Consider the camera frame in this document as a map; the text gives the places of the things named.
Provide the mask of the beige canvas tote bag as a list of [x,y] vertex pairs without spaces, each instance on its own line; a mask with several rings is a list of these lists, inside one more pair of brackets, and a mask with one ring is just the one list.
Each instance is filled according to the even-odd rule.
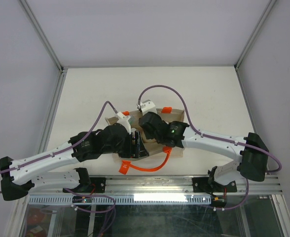
[[[173,109],[171,107],[164,107],[162,109],[157,109],[158,115],[162,117],[166,122],[172,121],[180,121],[184,120],[184,110]],[[142,116],[142,113],[139,111],[125,111],[124,115],[130,116],[132,118],[131,130],[136,132],[140,132],[140,138],[142,139],[145,150],[148,152],[148,156],[150,157],[150,161],[155,161],[156,159],[160,159],[165,157],[164,161],[157,167],[154,168],[144,168],[140,167],[144,164],[144,162],[140,162],[140,160],[145,159],[142,158],[122,158],[121,159],[121,167],[119,169],[119,173],[126,175],[129,170],[137,170],[141,172],[157,172],[160,170],[169,160],[170,157],[181,158],[183,156],[183,148],[167,148],[165,145],[161,145],[156,143],[154,139],[147,139],[143,132],[143,129],[138,125],[138,121]]]

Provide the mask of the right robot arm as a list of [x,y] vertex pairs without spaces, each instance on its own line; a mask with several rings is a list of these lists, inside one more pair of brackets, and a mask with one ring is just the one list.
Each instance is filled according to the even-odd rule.
[[165,122],[161,116],[148,112],[139,119],[147,139],[168,147],[201,149],[230,158],[232,161],[214,166],[208,180],[200,188],[205,192],[222,192],[231,182],[248,179],[263,182],[267,171],[268,148],[256,133],[246,137],[206,134],[180,121]]

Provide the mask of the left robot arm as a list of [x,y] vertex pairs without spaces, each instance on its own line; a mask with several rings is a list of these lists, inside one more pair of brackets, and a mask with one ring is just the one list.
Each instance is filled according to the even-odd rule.
[[81,132],[59,147],[33,157],[19,160],[1,158],[2,197],[5,201],[17,200],[29,191],[55,188],[87,191],[91,180],[86,168],[64,173],[54,172],[54,169],[95,160],[103,154],[118,154],[120,158],[132,160],[149,156],[140,131],[128,132],[121,124],[108,125],[91,133]]

